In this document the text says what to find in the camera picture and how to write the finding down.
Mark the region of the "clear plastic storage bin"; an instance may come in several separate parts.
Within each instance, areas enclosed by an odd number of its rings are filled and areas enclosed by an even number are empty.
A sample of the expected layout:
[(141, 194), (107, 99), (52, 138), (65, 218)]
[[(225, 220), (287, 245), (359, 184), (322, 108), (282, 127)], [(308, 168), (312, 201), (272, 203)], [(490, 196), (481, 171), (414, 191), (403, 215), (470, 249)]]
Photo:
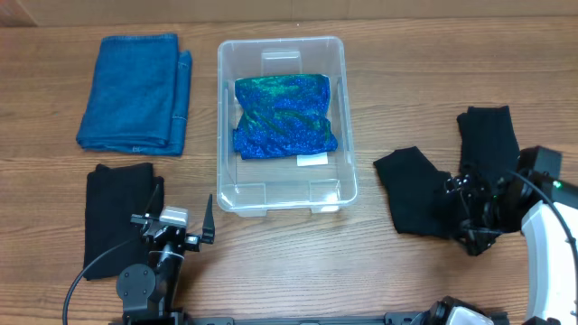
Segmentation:
[[(330, 79), (327, 114), (338, 148), (329, 163), (299, 167), (296, 157), (244, 160), (234, 150), (233, 130), (243, 110), (235, 96), (238, 79), (287, 74)], [(273, 209), (333, 212), (358, 196), (353, 127), (344, 46), (336, 36), (234, 40), (218, 49), (219, 206), (240, 217), (263, 217)]]

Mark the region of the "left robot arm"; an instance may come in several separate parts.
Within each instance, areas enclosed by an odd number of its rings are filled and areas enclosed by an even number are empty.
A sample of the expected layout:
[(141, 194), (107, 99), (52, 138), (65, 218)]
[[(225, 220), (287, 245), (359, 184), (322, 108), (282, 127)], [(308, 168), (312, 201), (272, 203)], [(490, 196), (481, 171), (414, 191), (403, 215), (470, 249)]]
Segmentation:
[(187, 209), (163, 207), (158, 214), (131, 216), (139, 225), (140, 240), (148, 257), (144, 264), (125, 268), (117, 279), (117, 295), (123, 302), (125, 324), (187, 324), (189, 316), (174, 306), (182, 263), (187, 252), (199, 252), (214, 243), (216, 229), (209, 196), (200, 234), (187, 231)]

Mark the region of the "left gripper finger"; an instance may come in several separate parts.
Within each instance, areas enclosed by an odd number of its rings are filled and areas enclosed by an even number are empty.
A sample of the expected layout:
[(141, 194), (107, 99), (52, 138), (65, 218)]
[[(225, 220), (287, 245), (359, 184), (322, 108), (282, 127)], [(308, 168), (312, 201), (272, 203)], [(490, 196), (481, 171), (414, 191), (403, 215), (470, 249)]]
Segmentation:
[(213, 196), (210, 194), (207, 202), (205, 216), (202, 225), (202, 233), (200, 241), (203, 244), (212, 245), (215, 240), (215, 224), (212, 211)]
[(147, 202), (147, 204), (146, 204), (146, 206), (145, 206), (144, 214), (143, 214), (144, 216), (146, 216), (146, 215), (150, 212), (150, 208), (151, 208), (151, 206), (153, 205), (153, 203), (154, 203), (154, 201), (155, 201), (155, 197), (157, 196), (158, 190), (159, 190), (159, 184), (156, 184), (155, 187), (154, 187), (154, 190), (153, 190), (153, 192), (152, 192), (152, 194), (151, 194), (151, 197), (150, 197), (150, 199), (148, 200), (148, 202)]

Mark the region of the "shiny blue sequin cloth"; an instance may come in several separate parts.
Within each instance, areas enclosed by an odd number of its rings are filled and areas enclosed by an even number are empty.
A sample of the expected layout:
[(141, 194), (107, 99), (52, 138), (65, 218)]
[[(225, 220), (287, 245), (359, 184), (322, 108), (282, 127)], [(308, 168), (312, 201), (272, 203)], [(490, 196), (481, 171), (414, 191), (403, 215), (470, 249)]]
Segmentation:
[(244, 160), (333, 152), (338, 141), (327, 118), (330, 79), (290, 74), (238, 79), (243, 113), (233, 130), (234, 150)]

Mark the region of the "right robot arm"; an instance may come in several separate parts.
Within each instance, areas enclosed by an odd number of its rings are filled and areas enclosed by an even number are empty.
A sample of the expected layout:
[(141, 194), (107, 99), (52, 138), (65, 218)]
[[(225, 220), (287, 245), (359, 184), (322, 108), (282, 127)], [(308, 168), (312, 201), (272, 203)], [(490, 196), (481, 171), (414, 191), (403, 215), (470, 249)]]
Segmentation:
[(433, 214), (468, 255), (488, 250), (507, 233), (527, 243), (528, 324), (577, 322), (577, 188), (559, 178), (561, 153), (535, 146), (520, 152), (517, 168), (483, 178), (471, 167), (438, 190)]

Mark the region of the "black cloth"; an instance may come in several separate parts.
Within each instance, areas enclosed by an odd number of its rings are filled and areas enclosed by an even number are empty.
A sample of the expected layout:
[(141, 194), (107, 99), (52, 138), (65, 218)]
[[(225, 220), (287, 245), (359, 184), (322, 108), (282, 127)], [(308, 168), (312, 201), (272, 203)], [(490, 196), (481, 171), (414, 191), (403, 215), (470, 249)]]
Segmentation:
[(492, 188), (510, 179), (517, 167), (519, 146), (509, 107), (469, 107), (457, 116), (461, 134), (460, 172), (477, 172)]
[(83, 266), (88, 281), (117, 276), (130, 265), (147, 262), (147, 247), (140, 228), (130, 222), (143, 214), (156, 184), (159, 190), (150, 208), (158, 214), (164, 205), (164, 179), (149, 162), (110, 168), (96, 166), (87, 176), (85, 251)]
[(455, 231), (443, 213), (443, 185), (451, 178), (415, 146), (398, 149), (373, 162), (387, 191), (388, 206), (399, 234), (449, 239)]

